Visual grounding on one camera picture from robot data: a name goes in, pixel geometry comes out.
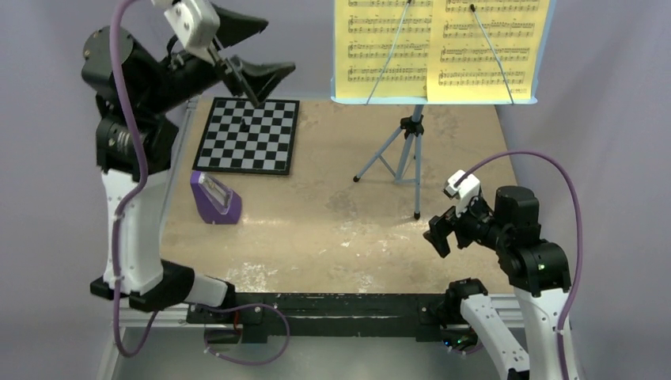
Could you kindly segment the light blue music stand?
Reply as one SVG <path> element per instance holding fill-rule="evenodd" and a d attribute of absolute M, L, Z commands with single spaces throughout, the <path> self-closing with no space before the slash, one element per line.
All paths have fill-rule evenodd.
<path fill-rule="evenodd" d="M 542 45 L 542 52 L 541 52 L 541 60 L 540 60 L 540 65 L 544 53 L 544 47 L 546 40 L 548 38 L 549 34 L 549 29 L 551 27 L 551 22 L 552 22 L 552 14 L 555 8 L 554 2 L 552 2 L 552 7 L 550 10 L 550 15 L 548 17 L 548 21 L 546 24 L 546 37 L 544 38 L 544 42 Z M 540 66 L 537 70 L 537 79 L 536 79 L 536 84 L 535 84 L 535 92 L 534 92 L 534 97 L 535 101 L 532 103 L 536 103 L 536 89 L 538 86 L 538 73 L 540 70 Z M 409 159 L 414 159 L 416 162 L 421 162 L 422 160 L 422 148 L 423 148 L 423 128 L 421 125 L 422 118 L 423 118 L 423 109 L 426 105 L 462 105 L 462 104 L 443 104 L 443 103 L 430 103 L 427 100 L 427 95 L 425 97 L 392 97 L 392 98 L 381 98 L 378 100 L 371 100 L 367 99 L 366 102 L 355 102 L 353 100 L 337 100 L 334 97 L 333 94 L 333 88 L 332 88 L 332 79 L 331 79 L 331 91 L 332 91 L 332 99 L 334 102 L 344 104 L 344 105 L 411 105 L 413 107 L 413 113 L 402 119 L 400 121 L 399 126 L 394 130 L 392 133 L 392 138 L 396 139 L 399 137 L 403 137 L 405 142 L 404 142 L 404 147 L 402 150 L 402 153 L 399 158 L 399 162 L 397 166 L 392 167 L 390 169 L 390 173 L 392 174 L 394 181 L 397 184 L 402 184 L 405 182 L 405 170 L 408 167 L 408 160 Z"/>

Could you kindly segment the yellow sheet music page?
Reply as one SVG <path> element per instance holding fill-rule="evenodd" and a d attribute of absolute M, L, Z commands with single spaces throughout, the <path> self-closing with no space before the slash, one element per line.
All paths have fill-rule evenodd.
<path fill-rule="evenodd" d="M 426 60 L 430 103 L 535 101 L 550 1 L 436 1 Z"/>
<path fill-rule="evenodd" d="M 336 1 L 335 99 L 425 97 L 432 1 Z"/>

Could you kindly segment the clear plastic metronome cover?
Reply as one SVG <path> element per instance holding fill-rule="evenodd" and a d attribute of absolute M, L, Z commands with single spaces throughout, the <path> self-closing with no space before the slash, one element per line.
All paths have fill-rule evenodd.
<path fill-rule="evenodd" d="M 227 214 L 233 198 L 232 191 L 207 173 L 199 176 L 199 185 L 206 198 L 220 214 Z"/>

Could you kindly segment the purple metronome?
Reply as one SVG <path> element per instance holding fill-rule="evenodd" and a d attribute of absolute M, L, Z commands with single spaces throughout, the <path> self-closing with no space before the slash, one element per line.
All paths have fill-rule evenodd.
<path fill-rule="evenodd" d="M 238 224 L 242 212 L 242 198 L 209 173 L 192 171 L 191 191 L 199 216 L 207 224 Z"/>

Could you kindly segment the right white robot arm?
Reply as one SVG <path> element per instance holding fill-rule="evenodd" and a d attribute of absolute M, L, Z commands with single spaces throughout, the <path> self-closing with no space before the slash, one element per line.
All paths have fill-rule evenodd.
<path fill-rule="evenodd" d="M 451 207 L 432 217 L 423 234 L 440 257 L 450 252 L 450 234 L 460 249 L 476 243 L 496 254 L 520 307 L 525 348 L 478 279 L 451 282 L 431 313 L 441 326 L 465 323 L 469 331 L 450 335 L 445 345 L 462 355 L 484 348 L 501 379 L 578 379 L 570 323 L 562 315 L 572 285 L 569 263 L 559 245 L 540 236 L 539 211 L 532 190 L 507 185 L 497 189 L 494 206 L 477 196 L 462 212 Z"/>

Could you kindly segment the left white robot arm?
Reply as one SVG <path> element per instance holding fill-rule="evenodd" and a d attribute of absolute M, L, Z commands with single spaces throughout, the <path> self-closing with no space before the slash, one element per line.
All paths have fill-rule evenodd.
<path fill-rule="evenodd" d="M 181 303 L 205 306 L 215 323 L 236 313 L 235 287 L 224 279 L 162 258 L 161 221 L 179 128 L 167 117 L 176 106 L 217 85 L 261 105 L 294 70 L 292 62 L 250 63 L 221 50 L 262 33 L 268 20 L 209 1 L 156 1 L 182 50 L 154 58 L 122 25 L 128 1 L 83 48 L 81 76 L 94 90 L 100 122 L 96 165 L 108 208 L 104 273 L 90 293 L 157 312 Z"/>

